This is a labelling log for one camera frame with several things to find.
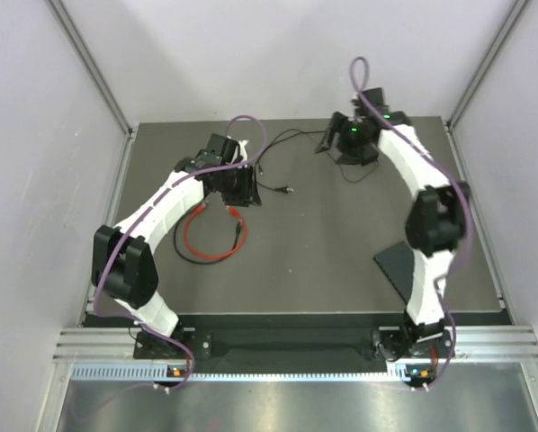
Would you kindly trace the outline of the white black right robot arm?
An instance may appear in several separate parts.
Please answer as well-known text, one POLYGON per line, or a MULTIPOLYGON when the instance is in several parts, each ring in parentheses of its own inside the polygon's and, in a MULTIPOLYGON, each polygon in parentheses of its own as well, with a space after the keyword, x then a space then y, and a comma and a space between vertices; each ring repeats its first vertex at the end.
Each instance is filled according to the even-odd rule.
POLYGON ((405 252, 412 258, 401 345, 421 356, 444 335, 444 289, 456 250, 468 234, 471 189, 454 182, 421 144, 402 111, 391 111, 381 88, 358 93, 354 114, 334 112, 319 151, 336 148, 340 165, 365 166, 384 155, 413 200, 405 224, 405 252))

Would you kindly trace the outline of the dark grey network switch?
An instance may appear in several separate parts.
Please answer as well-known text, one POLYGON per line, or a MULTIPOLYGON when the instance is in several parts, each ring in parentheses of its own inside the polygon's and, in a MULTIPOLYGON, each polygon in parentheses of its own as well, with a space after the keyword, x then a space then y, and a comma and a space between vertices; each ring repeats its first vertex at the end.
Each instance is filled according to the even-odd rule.
POLYGON ((408 303, 413 289, 414 254, 409 245, 400 241, 373 256, 402 301, 408 303))

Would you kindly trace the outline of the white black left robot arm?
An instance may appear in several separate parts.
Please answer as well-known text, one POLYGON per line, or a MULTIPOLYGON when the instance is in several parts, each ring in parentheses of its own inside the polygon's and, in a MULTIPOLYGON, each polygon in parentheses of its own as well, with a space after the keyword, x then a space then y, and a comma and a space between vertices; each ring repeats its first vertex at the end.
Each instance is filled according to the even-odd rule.
POLYGON ((91 283, 95 297, 106 293, 154 334, 164 356, 177 356, 185 344, 181 321, 158 291, 154 254, 164 237, 190 210, 218 193, 231 207, 258 206, 254 164, 271 147, 266 141, 253 155, 244 141, 211 134, 207 146, 184 157, 165 183, 135 212, 94 233, 91 283))

